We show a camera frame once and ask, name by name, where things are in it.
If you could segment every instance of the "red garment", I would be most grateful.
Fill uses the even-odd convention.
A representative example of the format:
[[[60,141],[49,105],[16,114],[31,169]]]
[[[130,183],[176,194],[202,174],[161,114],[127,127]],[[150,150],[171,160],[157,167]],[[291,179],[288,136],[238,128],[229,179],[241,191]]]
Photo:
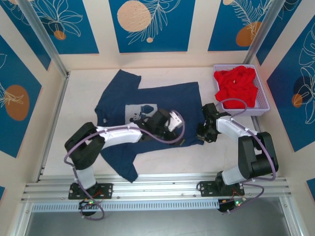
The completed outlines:
[[[246,102],[248,107],[254,107],[258,88],[253,80],[256,76],[253,68],[238,66],[230,71],[216,71],[214,77],[219,84],[219,92],[216,94],[217,101],[227,98],[239,98]],[[242,109],[245,105],[240,101],[227,101],[223,103],[226,109]]]

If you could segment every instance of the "metal frame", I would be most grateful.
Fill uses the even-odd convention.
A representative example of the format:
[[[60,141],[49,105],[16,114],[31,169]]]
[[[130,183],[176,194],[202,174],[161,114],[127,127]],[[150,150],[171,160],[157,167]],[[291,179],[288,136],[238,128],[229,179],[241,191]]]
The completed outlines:
[[[18,205],[16,212],[17,220],[13,225],[13,231],[10,235],[24,236],[30,221],[33,203],[23,203]]]
[[[293,197],[280,197],[281,206],[284,216],[292,236],[308,236],[310,235],[296,208]]]
[[[61,89],[61,92],[60,92],[60,95],[59,95],[59,98],[58,98],[58,101],[57,101],[57,106],[56,106],[56,109],[55,109],[55,112],[54,112],[53,122],[51,124],[49,135],[48,135],[48,138],[47,138],[47,141],[46,141],[46,147],[45,147],[44,155],[42,157],[41,165],[39,166],[39,169],[37,169],[37,176],[36,176],[36,179],[34,179],[34,182],[37,182],[39,180],[40,175],[42,175],[42,172],[45,169],[45,165],[46,165],[46,162],[47,162],[49,150],[50,150],[51,143],[53,141],[54,133],[55,133],[55,130],[56,130],[56,126],[57,126],[60,110],[61,110],[61,107],[62,107],[62,104],[63,104],[65,91],[67,89],[67,85],[68,85],[68,82],[69,82],[69,77],[70,77],[70,73],[67,75],[66,79],[63,82],[63,87]]]
[[[191,210],[219,209],[217,199],[201,199],[197,201],[105,201],[100,203],[104,211],[143,211],[143,210]],[[72,203],[35,203],[32,211],[37,212],[78,212],[77,202]],[[100,211],[97,206],[85,211]]]
[[[129,183],[118,175],[95,176],[99,183],[114,184],[112,199],[109,201],[148,201],[148,200],[195,200],[201,199],[200,191],[196,189],[200,181],[213,181],[217,173],[201,174],[160,174],[139,175],[137,181]],[[22,195],[22,202],[51,203],[72,202],[68,200],[73,176],[41,176],[38,183],[28,183]],[[290,189],[284,177],[278,177],[273,182],[256,180],[265,188],[262,197],[289,197]],[[245,188],[245,197],[251,198],[261,192],[261,188]],[[226,199],[227,196],[208,197],[202,199]]]

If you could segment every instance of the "purple basket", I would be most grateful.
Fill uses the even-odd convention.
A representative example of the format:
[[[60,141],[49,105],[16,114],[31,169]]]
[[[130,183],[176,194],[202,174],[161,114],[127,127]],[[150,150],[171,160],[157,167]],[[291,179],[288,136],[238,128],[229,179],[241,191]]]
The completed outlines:
[[[240,65],[243,65],[243,64],[216,64],[214,65],[213,68],[214,68],[214,72],[216,72],[216,71],[221,71],[221,70],[232,70],[235,67],[240,66]],[[259,75],[257,73],[255,66],[254,65],[243,65],[243,66],[245,66],[246,68],[253,68],[255,70],[256,77],[253,83],[258,88],[258,92],[257,92],[255,107],[248,108],[244,113],[240,114],[240,116],[261,116],[262,114],[270,110],[270,106],[266,98],[266,94],[260,82],[260,78],[259,78]],[[214,76],[212,76],[212,79],[215,86],[215,92],[217,93],[219,91],[218,82],[216,81]],[[226,111],[230,113],[231,115],[236,114],[242,110],[243,109],[225,109],[223,107],[223,104],[219,104],[220,112]]]

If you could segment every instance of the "floor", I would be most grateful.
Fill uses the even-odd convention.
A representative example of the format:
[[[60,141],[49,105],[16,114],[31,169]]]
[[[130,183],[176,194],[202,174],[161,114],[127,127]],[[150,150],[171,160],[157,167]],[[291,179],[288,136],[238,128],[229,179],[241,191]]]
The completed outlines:
[[[63,162],[64,144],[85,122],[96,124],[94,108],[101,94],[117,73],[112,70],[72,71],[63,100],[44,175],[71,175],[72,169]],[[198,81],[202,104],[216,102],[213,68],[126,69],[141,75],[139,88],[153,88]],[[237,117],[240,123],[253,129],[250,117]],[[237,164],[237,144],[219,135],[217,142],[203,146],[172,148],[137,155],[134,165],[139,174],[178,174],[218,172]],[[93,164],[95,174],[116,172],[100,156]]]

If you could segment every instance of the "orange circle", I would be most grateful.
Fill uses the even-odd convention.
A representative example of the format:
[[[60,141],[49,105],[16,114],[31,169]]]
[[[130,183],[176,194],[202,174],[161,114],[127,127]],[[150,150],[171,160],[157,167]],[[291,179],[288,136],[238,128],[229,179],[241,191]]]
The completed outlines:
[[[59,39],[59,40],[65,40],[65,33],[60,30],[56,30],[54,32],[54,37],[56,37],[56,39]]]
[[[302,103],[303,103],[303,98],[298,93],[292,97],[292,104],[294,107],[299,108],[300,106],[302,106]]]
[[[5,103],[8,115],[14,120],[23,121],[28,115],[30,108],[30,99],[25,88],[20,85],[11,85],[4,92],[4,96],[8,98],[8,101]]]
[[[151,23],[149,9],[137,0],[126,1],[117,12],[120,26],[128,32],[144,30]]]
[[[223,0],[224,5],[230,5],[234,2],[234,0]]]
[[[236,36],[236,43],[240,47],[248,47],[258,32],[261,22],[251,23],[250,26],[243,27]]]

